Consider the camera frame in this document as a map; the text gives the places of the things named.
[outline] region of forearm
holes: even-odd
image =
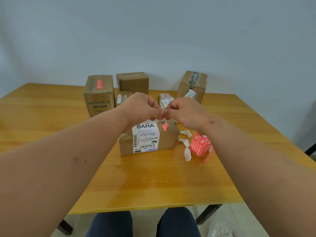
[[[36,230],[49,236],[111,151],[124,120],[115,108],[1,155],[0,235],[29,236]]]
[[[312,234],[316,173],[211,116],[204,133],[239,193],[270,236]],[[293,211],[293,206],[300,205]]]

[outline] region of person's left hand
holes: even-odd
[[[130,130],[133,126],[147,120],[162,120],[162,108],[151,96],[144,93],[136,92],[132,94],[118,108],[124,110],[126,114],[128,123],[126,130]]]

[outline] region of dark pants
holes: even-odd
[[[201,237],[191,212],[185,207],[168,208],[157,225],[156,237]],[[129,211],[98,213],[86,237],[132,237]]]

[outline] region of person's right hand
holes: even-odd
[[[184,127],[200,133],[212,121],[211,113],[191,97],[172,100],[162,113],[166,120],[174,119]]]

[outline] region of barcode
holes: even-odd
[[[141,146],[140,148],[152,147],[152,146],[154,146],[154,145],[143,145],[143,146]]]
[[[137,147],[137,136],[134,135],[134,148],[136,148],[136,147]]]

